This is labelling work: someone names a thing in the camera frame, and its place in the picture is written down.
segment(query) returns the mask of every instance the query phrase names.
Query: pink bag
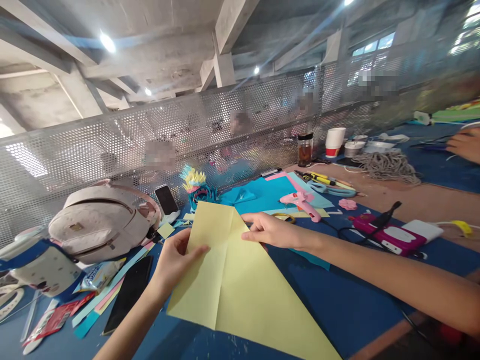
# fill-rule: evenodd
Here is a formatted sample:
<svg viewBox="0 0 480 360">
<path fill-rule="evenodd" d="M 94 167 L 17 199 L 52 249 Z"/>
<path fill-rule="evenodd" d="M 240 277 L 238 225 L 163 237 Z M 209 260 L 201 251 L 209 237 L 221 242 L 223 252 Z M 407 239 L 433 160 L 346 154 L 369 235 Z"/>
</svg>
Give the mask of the pink bag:
<svg viewBox="0 0 480 360">
<path fill-rule="evenodd" d="M 131 194 L 147 202 L 136 209 Z M 149 228 L 157 230 L 161 217 L 150 196 L 107 179 L 70 194 L 48 231 L 73 258 L 95 264 L 147 244 Z"/>
</svg>

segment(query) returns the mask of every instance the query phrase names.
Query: pink device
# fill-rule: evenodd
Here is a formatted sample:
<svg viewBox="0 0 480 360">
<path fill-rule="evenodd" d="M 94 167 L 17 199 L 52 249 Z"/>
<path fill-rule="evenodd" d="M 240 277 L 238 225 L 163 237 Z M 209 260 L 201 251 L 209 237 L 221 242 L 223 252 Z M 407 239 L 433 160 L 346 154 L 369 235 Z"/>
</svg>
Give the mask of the pink device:
<svg viewBox="0 0 480 360">
<path fill-rule="evenodd" d="M 309 204 L 309 202 L 313 200 L 314 195 L 312 193 L 304 191 L 294 192 L 280 198 L 280 202 L 282 204 L 295 204 L 303 211 L 305 211 L 308 215 L 310 215 L 311 220 L 314 223 L 319 223 L 322 217 L 317 212 L 317 210 L 315 210 L 314 207 Z"/>
<path fill-rule="evenodd" d="M 377 229 L 376 226 L 371 224 L 376 218 L 372 214 L 364 213 L 353 219 L 353 227 L 364 233 L 371 234 Z M 409 256 L 427 242 L 427 239 L 421 235 L 390 224 L 376 232 L 373 237 L 394 254 L 403 257 Z"/>
</svg>

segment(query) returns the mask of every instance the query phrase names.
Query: glass jar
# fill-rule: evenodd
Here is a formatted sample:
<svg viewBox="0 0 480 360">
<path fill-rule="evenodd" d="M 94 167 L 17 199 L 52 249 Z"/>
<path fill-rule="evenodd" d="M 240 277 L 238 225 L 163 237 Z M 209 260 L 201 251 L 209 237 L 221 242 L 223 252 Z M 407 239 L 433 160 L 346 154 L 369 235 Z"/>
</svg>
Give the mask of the glass jar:
<svg viewBox="0 0 480 360">
<path fill-rule="evenodd" d="M 312 164 L 314 134 L 298 135 L 298 166 L 307 168 Z"/>
</svg>

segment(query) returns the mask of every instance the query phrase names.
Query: concrete ceiling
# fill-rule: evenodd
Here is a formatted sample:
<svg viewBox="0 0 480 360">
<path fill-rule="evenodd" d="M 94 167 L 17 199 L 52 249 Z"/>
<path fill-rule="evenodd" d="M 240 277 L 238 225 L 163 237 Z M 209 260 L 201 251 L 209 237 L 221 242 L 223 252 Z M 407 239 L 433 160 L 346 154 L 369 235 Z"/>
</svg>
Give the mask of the concrete ceiling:
<svg viewBox="0 0 480 360">
<path fill-rule="evenodd" d="M 401 20 L 395 0 L 355 0 L 348 13 L 343 2 L 0 0 L 0 118 L 10 109 L 28 131 L 206 89 L 217 39 L 238 82 L 256 66 L 268 76 L 319 64 L 349 21 L 359 42 Z M 402 3 L 411 16 L 416 1 Z"/>
</svg>

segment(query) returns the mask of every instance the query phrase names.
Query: metal mesh fence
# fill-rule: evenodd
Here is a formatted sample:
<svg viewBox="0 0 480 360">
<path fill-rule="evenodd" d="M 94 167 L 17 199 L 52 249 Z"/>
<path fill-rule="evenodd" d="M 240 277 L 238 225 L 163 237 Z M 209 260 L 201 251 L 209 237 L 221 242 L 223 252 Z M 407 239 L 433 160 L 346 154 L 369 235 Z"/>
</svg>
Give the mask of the metal mesh fence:
<svg viewBox="0 0 480 360">
<path fill-rule="evenodd" d="M 168 184 L 184 203 L 179 172 L 185 164 L 223 189 L 296 162 L 297 134 L 313 131 L 318 148 L 331 127 L 369 134 L 414 110 L 469 100 L 479 82 L 458 84 L 479 78 L 478 46 L 455 53 L 455 41 L 395 46 L 0 139 L 0 247 L 48 224 L 69 194 L 101 179 L 150 195 Z"/>
</svg>

